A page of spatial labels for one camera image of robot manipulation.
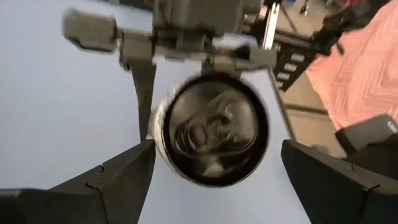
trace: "light blue backdrop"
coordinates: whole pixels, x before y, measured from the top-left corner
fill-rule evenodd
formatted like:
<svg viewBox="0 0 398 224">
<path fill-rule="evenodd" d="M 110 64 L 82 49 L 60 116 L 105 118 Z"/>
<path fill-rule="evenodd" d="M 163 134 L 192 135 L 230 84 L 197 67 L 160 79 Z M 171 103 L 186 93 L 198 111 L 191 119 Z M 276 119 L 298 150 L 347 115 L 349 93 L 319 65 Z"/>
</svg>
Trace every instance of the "light blue backdrop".
<svg viewBox="0 0 398 224">
<path fill-rule="evenodd" d="M 84 0 L 0 1 L 0 188 L 51 188 L 139 142 L 136 92 L 118 55 L 82 52 L 61 35 L 75 7 L 114 15 L 150 31 L 151 15 Z M 229 44 L 245 41 L 230 37 Z M 154 105 L 197 62 L 158 59 Z M 157 157 L 140 223 L 309 223 L 280 159 L 287 139 L 266 71 L 246 76 L 264 98 L 271 141 L 244 182 L 206 189 L 175 175 Z"/>
</svg>

